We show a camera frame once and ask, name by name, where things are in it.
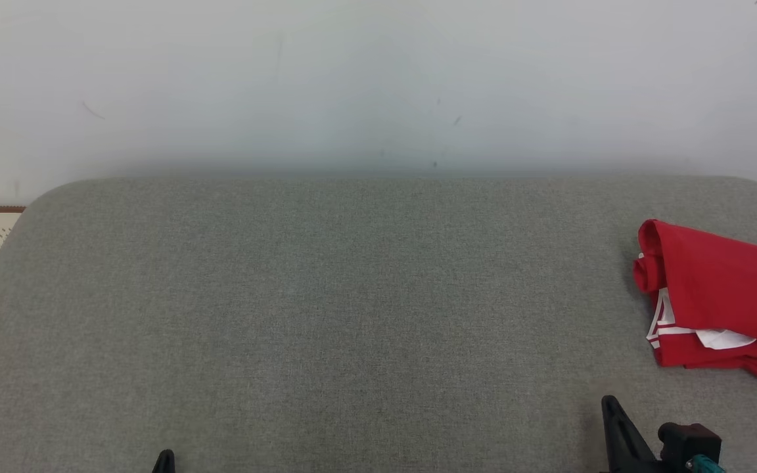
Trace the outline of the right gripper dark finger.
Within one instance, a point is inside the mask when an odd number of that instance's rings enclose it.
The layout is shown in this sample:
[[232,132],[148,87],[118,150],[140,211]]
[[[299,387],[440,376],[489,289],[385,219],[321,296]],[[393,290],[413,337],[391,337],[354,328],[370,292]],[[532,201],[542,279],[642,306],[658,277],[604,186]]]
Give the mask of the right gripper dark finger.
[[656,473],[654,453],[616,396],[602,397],[601,413],[606,440],[607,473]]

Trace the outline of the red shorts white stripe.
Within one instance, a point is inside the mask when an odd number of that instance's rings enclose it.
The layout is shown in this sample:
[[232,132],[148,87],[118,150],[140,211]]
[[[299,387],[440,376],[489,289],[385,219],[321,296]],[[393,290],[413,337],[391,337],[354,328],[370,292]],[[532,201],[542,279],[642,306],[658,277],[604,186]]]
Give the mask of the red shorts white stripe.
[[686,369],[744,369],[757,377],[757,341],[739,348],[713,349],[693,333],[661,334],[650,340],[661,367]]

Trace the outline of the red white Bulls 23 jersey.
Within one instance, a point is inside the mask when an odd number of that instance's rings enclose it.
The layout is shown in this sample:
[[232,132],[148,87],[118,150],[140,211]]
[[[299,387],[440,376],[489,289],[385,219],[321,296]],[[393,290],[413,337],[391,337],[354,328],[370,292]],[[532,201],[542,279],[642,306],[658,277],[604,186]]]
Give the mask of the red white Bulls 23 jersey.
[[666,290],[676,323],[757,340],[757,244],[647,219],[637,234],[637,287]]

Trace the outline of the grey fabric sofa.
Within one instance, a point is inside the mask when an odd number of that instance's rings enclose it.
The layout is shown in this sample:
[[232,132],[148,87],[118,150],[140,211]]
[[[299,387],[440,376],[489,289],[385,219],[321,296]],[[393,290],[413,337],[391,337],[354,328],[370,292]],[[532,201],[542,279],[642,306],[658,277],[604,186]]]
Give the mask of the grey fabric sofa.
[[644,219],[757,243],[757,183],[103,179],[0,251],[0,473],[597,472],[601,398],[757,471],[757,379],[663,369]]

